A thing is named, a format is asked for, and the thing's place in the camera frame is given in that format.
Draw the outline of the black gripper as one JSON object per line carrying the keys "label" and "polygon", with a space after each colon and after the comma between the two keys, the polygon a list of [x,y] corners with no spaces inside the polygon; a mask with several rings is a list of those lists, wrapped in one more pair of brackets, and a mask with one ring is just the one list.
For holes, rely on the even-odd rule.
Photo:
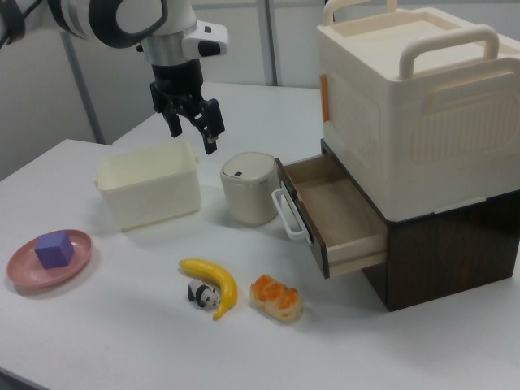
{"label": "black gripper", "polygon": [[200,132],[206,154],[217,150],[219,135],[225,131],[223,117],[216,99],[204,100],[202,65],[199,59],[173,66],[152,65],[154,83],[150,85],[154,109],[162,114],[172,137],[182,133],[177,108],[188,107],[195,117],[194,126]]}

